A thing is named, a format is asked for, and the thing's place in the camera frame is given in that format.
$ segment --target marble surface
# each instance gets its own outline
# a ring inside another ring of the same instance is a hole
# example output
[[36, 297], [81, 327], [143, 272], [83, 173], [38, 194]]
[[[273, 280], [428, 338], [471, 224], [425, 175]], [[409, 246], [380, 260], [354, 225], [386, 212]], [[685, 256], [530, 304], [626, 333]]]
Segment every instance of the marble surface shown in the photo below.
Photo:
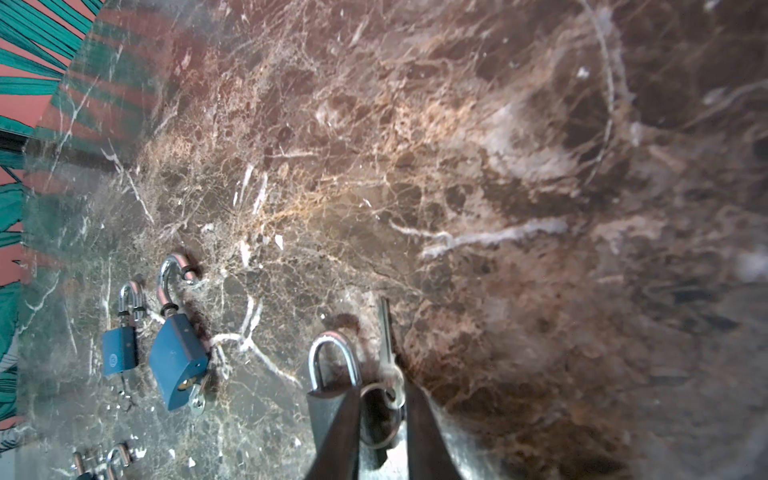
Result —
[[[309, 344], [370, 378], [379, 295], [468, 480], [764, 478], [766, 31], [759, 0], [108, 1], [27, 147], [18, 478], [115, 442], [125, 478], [301, 478]], [[172, 250], [199, 419], [157, 315], [101, 375]]]

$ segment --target black rubber ring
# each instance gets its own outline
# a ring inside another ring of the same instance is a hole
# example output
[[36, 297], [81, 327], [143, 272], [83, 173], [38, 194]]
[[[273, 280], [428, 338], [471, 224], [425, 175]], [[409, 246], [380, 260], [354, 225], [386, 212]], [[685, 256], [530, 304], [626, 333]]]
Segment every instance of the black rubber ring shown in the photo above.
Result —
[[160, 314], [162, 316], [165, 316], [165, 310], [168, 310], [168, 309], [171, 309], [171, 308], [175, 309], [175, 310], [178, 310], [179, 306], [176, 303], [166, 303], [165, 305], [163, 305], [163, 308], [160, 309]]

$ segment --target blue padlock body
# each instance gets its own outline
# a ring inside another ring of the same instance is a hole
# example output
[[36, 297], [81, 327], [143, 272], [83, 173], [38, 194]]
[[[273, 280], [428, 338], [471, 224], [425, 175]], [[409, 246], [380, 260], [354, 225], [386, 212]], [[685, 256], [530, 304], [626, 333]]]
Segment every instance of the blue padlock body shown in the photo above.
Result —
[[179, 390], [179, 385], [192, 377], [199, 378], [208, 367], [203, 343], [186, 315], [177, 313], [165, 319], [152, 344], [149, 366], [168, 410], [185, 406], [190, 390]]
[[136, 367], [136, 334], [134, 327], [123, 326], [101, 335], [104, 375], [124, 372]]

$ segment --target key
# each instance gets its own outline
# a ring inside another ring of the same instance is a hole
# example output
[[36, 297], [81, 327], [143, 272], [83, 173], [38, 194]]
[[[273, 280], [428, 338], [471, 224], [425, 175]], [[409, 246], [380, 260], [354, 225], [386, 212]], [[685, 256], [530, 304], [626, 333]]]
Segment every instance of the key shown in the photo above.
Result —
[[400, 410], [406, 403], [406, 378], [400, 367], [395, 364], [389, 320], [389, 301], [382, 296], [379, 298], [379, 328], [382, 333], [382, 343], [379, 350], [379, 378], [387, 387], [387, 393], [384, 395], [384, 403], [387, 408]]

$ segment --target small blue padlock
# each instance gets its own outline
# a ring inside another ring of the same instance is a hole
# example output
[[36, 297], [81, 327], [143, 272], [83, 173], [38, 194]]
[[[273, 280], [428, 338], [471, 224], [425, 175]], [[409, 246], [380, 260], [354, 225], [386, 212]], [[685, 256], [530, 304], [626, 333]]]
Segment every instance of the small blue padlock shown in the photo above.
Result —
[[197, 283], [194, 267], [179, 253], [169, 255], [157, 275], [157, 299], [163, 306], [161, 314], [165, 317], [165, 324], [152, 344], [149, 366], [168, 410], [187, 404], [190, 388], [203, 377], [208, 367], [203, 343], [195, 335], [190, 320], [183, 313], [178, 313], [178, 305], [170, 299], [168, 277], [174, 266], [179, 268], [187, 284]]
[[136, 367], [136, 332], [128, 322], [127, 301], [131, 295], [131, 304], [134, 310], [134, 319], [139, 320], [144, 316], [144, 297], [141, 293], [141, 285], [131, 280], [120, 288], [118, 300], [118, 318], [120, 326], [108, 330], [101, 335], [101, 353], [104, 358], [104, 376], [120, 373]]

